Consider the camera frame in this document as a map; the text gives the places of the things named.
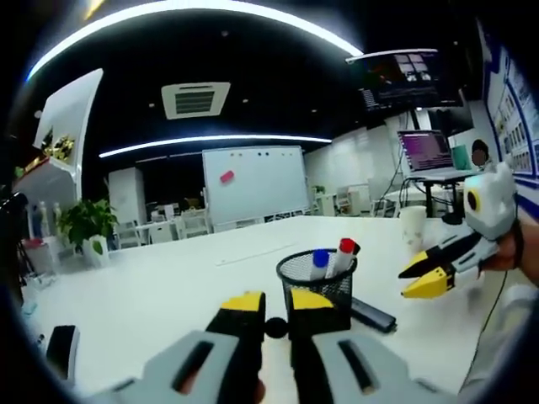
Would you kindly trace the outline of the person's right hand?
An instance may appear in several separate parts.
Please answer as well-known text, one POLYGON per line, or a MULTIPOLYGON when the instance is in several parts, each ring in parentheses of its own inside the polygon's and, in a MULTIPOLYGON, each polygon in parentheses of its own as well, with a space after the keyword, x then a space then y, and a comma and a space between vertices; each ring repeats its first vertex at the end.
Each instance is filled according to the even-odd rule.
POLYGON ((481 262, 481 271, 526 271, 525 240, 521 230, 511 230, 497 241, 497 252, 481 262))

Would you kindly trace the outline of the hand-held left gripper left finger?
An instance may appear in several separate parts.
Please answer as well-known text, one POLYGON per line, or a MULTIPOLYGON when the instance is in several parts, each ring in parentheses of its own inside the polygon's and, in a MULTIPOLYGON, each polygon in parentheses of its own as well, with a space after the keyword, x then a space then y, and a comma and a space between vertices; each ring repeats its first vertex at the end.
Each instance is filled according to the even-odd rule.
POLYGON ((142 377, 94 396, 96 403, 253 403, 264 341, 265 293, 221 304, 204 331, 193 331, 145 364, 142 377))

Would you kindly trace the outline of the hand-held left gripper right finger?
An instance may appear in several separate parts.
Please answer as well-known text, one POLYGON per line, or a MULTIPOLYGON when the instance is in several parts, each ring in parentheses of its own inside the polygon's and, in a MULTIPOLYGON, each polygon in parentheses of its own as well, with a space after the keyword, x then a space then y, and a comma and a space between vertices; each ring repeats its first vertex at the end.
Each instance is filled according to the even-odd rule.
POLYGON ((453 403, 455 397, 412 380, 408 366, 374 338, 342 328, 326 297, 292 289, 291 367, 300 403, 453 403))

